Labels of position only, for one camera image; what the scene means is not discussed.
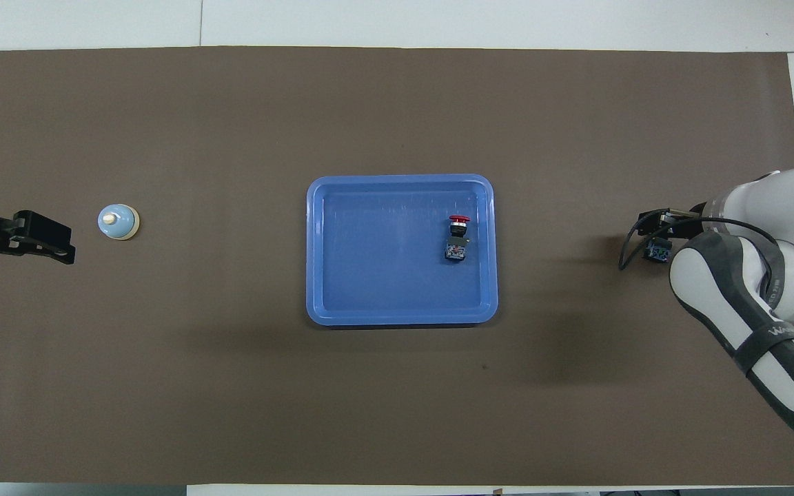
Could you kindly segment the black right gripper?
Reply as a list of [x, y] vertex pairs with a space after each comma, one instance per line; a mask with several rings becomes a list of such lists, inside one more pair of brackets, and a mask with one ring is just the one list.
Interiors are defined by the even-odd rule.
[[648, 238], [692, 239], [702, 234], [703, 225], [698, 220], [702, 216], [706, 203], [693, 206], [688, 211], [656, 209], [638, 214], [638, 236]]

